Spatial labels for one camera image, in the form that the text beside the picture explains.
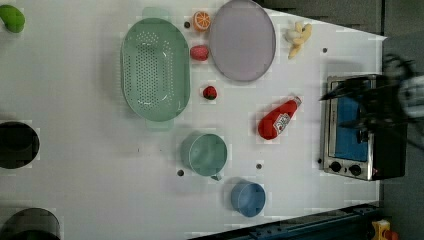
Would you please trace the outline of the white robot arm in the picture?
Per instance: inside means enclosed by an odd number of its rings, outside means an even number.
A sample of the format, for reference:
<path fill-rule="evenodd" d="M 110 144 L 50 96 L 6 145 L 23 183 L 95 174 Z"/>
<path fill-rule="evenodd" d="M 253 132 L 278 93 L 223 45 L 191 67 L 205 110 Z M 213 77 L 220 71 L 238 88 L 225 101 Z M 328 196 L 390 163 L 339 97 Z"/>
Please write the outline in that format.
<path fill-rule="evenodd" d="M 377 129 L 417 123 L 423 118 L 423 76 L 414 69 L 414 61 L 387 54 L 383 73 L 348 77 L 321 97 L 321 101 L 349 98 L 360 109 L 357 120 L 340 127 L 376 131 Z"/>

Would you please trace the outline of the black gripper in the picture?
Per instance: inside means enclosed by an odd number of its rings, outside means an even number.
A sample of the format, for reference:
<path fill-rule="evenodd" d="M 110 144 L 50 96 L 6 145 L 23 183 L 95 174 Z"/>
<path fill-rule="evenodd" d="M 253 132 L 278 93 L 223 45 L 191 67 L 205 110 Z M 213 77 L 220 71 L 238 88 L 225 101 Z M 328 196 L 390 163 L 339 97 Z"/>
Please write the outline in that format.
<path fill-rule="evenodd" d="M 342 128 L 376 131 L 407 124 L 410 117 L 402 107 L 399 94 L 402 85 L 415 76 L 412 60 L 387 54 L 383 59 L 383 74 L 376 76 L 375 88 L 368 90 L 369 85 L 362 80 L 335 81 L 329 84 L 320 100 L 347 97 L 358 101 L 361 98 L 361 117 L 339 123 Z"/>

